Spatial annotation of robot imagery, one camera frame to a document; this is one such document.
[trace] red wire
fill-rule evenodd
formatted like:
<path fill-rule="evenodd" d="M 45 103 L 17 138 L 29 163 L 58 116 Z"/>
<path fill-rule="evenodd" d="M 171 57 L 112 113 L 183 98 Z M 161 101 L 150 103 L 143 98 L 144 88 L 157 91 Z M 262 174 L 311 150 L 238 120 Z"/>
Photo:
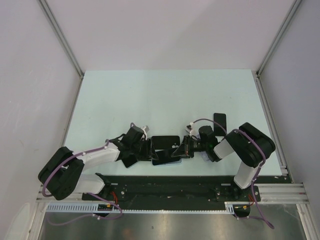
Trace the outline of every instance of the red wire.
<path fill-rule="evenodd" d="M 113 195 L 113 200 L 115 200 L 115 204 L 118 203 L 118 198 L 117 198 L 117 195 L 114 191 L 111 192 L 111 194 Z"/>
<path fill-rule="evenodd" d="M 255 203 L 255 200 L 250 194 L 248 194 L 248 196 L 249 196 L 250 202 L 252 202 L 252 203 L 250 203 L 250 206 L 252 206 Z"/>

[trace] black smartphone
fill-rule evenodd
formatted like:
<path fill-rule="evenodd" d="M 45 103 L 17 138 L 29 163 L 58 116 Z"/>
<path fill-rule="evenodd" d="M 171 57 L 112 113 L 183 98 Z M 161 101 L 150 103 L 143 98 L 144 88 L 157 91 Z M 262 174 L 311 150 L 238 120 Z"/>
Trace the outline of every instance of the black smartphone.
<path fill-rule="evenodd" d="M 135 165 L 138 162 L 138 159 L 136 158 L 135 155 L 131 154 L 129 155 L 127 158 L 123 158 L 121 159 L 124 166 L 128 169 L 130 167 L 132 167 L 133 165 Z"/>
<path fill-rule="evenodd" d="M 171 157 L 171 154 L 173 154 L 175 150 L 176 148 L 170 148 L 166 150 L 157 151 L 156 154 L 158 156 L 158 160 L 152 160 L 152 165 L 159 166 L 181 163 L 182 160 L 180 156 Z"/>
<path fill-rule="evenodd" d="M 155 150 L 172 149 L 180 145 L 179 136 L 152 136 L 151 140 Z"/>
<path fill-rule="evenodd" d="M 214 113 L 213 121 L 220 124 L 227 131 L 227 116 L 224 113 Z M 225 131 L 221 129 L 217 124 L 213 124 L 213 132 L 215 136 L 224 137 Z"/>

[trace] purple cable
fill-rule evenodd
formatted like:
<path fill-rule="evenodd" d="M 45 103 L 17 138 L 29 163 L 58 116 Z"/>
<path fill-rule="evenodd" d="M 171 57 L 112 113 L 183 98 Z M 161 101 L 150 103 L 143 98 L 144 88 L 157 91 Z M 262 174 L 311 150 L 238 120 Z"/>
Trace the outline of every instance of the purple cable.
<path fill-rule="evenodd" d="M 193 123 L 195 124 L 196 122 L 203 121 L 203 120 L 214 123 L 215 125 L 217 125 L 219 128 L 221 128 L 221 129 L 224 131 L 225 135 L 228 134 L 227 131 L 225 130 L 225 128 L 224 128 L 223 126 L 221 126 L 219 123 L 217 123 L 216 121 L 213 121 L 213 120 L 211 120 L 211 119 L 209 119 L 209 118 L 199 118 L 199 119 L 193 121 Z"/>
<path fill-rule="evenodd" d="M 259 153 L 262 156 L 262 162 L 258 166 L 258 170 L 256 171 L 256 173 L 255 173 L 255 175 L 254 175 L 254 177 L 253 177 L 253 179 L 251 181 L 251 192 L 252 192 L 253 200 L 255 202 L 256 208 L 258 209 L 261 217 L 259 217 L 259 216 L 238 217 L 236 215 L 236 213 L 234 213 L 234 216 L 237 219 L 258 219 L 258 220 L 263 220 L 271 229 L 275 229 L 275 226 L 266 219 L 264 213 L 262 212 L 262 210 L 261 210 L 261 208 L 260 208 L 260 206 L 258 204 L 258 201 L 256 199 L 255 190 L 254 190 L 255 180 L 257 179 L 257 177 L 258 177 L 258 175 L 259 175 L 259 173 L 261 171 L 262 166 L 266 163 L 266 160 L 267 160 L 266 159 L 266 155 L 264 154 L 262 149 L 258 146 L 258 144 L 256 144 L 255 141 L 248 134 L 246 134 L 244 131 L 241 131 L 240 129 L 234 129 L 232 131 L 240 133 L 243 136 L 245 136 L 255 146 L 255 148 L 259 151 Z"/>
<path fill-rule="evenodd" d="M 90 193 L 88 192 L 88 194 L 90 194 L 91 196 L 103 201 L 103 202 L 106 202 L 108 204 L 111 204 L 113 206 L 115 206 L 117 209 L 119 209 L 120 213 L 117 215 L 117 216 L 112 216 L 112 217 L 106 217 L 106 216 L 99 216 L 99 215 L 96 215 L 94 213 L 89 213 L 89 214 L 84 214 L 84 215 L 81 215 L 81 216 L 78 216 L 72 220 L 69 220 L 69 221 L 66 221 L 66 222 L 61 222 L 61 223 L 54 223 L 52 222 L 49 217 L 46 218 L 47 222 L 52 225 L 52 226 L 64 226 L 64 225 L 68 225 L 68 224 L 71 224 L 75 221 L 78 221 L 79 219 L 82 219 L 82 218 L 86 218 L 86 217 L 96 217 L 97 219 L 105 219 L 105 220 L 115 220 L 115 219 L 118 219 L 120 218 L 122 215 L 123 215 L 123 212 L 122 212 L 122 209 L 115 203 L 111 202 L 111 201 L 108 201 L 108 200 L 105 200 L 101 197 L 99 197 L 98 195 L 96 194 L 93 194 L 93 193 Z"/>
<path fill-rule="evenodd" d="M 75 221 L 78 221 L 79 219 L 86 218 L 86 217 L 90 217 L 90 216 L 93 217 L 94 214 L 93 214 L 93 213 L 89 213 L 89 214 L 81 215 L 81 216 L 78 216 L 78 217 L 76 217 L 76 218 L 74 218 L 74 219 L 72 219 L 72 220 L 70 220 L 70 221 L 66 221 L 66 222 L 62 222 L 62 223 L 52 222 L 52 221 L 49 219 L 49 217 L 46 218 L 46 221 L 47 221 L 50 225 L 52 225 L 52 226 L 64 226 L 64 225 L 71 224 L 71 223 L 73 223 L 73 222 L 75 222 Z"/>

